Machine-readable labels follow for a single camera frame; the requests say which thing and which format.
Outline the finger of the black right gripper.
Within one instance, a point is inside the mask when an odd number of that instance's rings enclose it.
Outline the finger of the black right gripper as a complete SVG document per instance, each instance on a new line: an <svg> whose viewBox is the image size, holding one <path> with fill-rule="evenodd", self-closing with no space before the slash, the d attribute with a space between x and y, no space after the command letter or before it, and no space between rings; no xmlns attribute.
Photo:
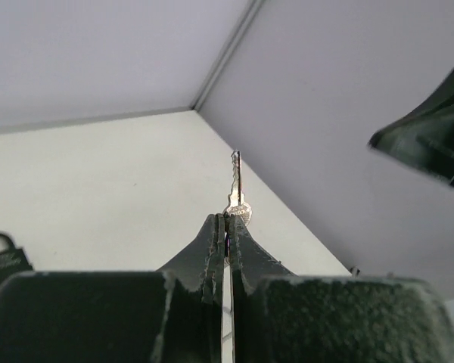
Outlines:
<svg viewBox="0 0 454 363"><path fill-rule="evenodd" d="M454 67L427 99L379 129L368 146L454 188Z"/></svg>

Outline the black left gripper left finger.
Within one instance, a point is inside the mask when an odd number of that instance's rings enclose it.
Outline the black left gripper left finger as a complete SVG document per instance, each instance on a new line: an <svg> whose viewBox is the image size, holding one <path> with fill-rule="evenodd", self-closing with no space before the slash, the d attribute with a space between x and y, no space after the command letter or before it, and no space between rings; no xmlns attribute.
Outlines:
<svg viewBox="0 0 454 363"><path fill-rule="evenodd" d="M225 220L156 271L24 272L0 287L0 362L219 362Z"/></svg>

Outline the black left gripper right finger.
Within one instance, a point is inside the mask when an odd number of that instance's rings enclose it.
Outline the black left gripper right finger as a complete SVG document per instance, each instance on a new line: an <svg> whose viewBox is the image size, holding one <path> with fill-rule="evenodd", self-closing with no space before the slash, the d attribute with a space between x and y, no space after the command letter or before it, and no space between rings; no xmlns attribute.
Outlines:
<svg viewBox="0 0 454 363"><path fill-rule="evenodd" d="M236 362L454 362L454 325L412 278L295 275L229 218Z"/></svg>

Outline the small silver key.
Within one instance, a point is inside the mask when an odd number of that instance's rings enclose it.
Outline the small silver key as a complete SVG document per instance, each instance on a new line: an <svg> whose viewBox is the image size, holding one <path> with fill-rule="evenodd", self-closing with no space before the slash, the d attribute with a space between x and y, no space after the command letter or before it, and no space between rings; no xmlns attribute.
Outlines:
<svg viewBox="0 0 454 363"><path fill-rule="evenodd" d="M242 189L242 158L241 152L235 150L232 152L232 171L233 179L230 194L228 195L228 204L224 213L229 215L240 216L246 226L249 225L252 218L252 208L245 201L245 194Z"/></svg>

